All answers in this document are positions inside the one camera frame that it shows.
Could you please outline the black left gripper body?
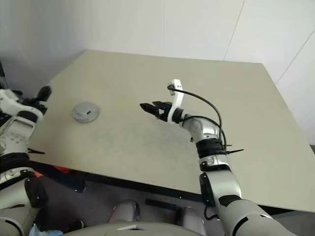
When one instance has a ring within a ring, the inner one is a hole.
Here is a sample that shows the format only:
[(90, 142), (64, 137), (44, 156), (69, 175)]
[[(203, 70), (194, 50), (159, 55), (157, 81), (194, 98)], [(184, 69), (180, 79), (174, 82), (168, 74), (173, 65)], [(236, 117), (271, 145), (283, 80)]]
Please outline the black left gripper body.
[(40, 104), (40, 102), (36, 100), (35, 98), (32, 98), (32, 99), (26, 98), (24, 99), (23, 104), (26, 106), (36, 108), (40, 110), (43, 114), (45, 114), (47, 111), (47, 108), (44, 105)]

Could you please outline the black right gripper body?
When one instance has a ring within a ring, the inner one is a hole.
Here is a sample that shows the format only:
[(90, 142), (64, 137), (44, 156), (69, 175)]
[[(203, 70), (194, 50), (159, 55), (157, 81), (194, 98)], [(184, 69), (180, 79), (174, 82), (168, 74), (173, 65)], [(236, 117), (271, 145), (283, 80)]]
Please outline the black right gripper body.
[(157, 118), (162, 120), (162, 121), (168, 121), (168, 115), (170, 112), (170, 109), (172, 107), (171, 102), (163, 102), (164, 107), (163, 108), (158, 108), (158, 116)]

